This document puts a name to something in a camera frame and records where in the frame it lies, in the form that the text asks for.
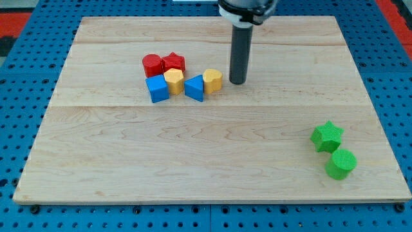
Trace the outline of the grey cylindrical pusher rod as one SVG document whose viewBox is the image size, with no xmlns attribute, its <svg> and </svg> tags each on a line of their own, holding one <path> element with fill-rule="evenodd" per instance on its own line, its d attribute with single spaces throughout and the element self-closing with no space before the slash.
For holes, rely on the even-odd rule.
<svg viewBox="0 0 412 232">
<path fill-rule="evenodd" d="M 247 79 L 248 60 L 253 27 L 232 27 L 230 49 L 229 81 L 232 84 L 244 84 Z"/>
</svg>

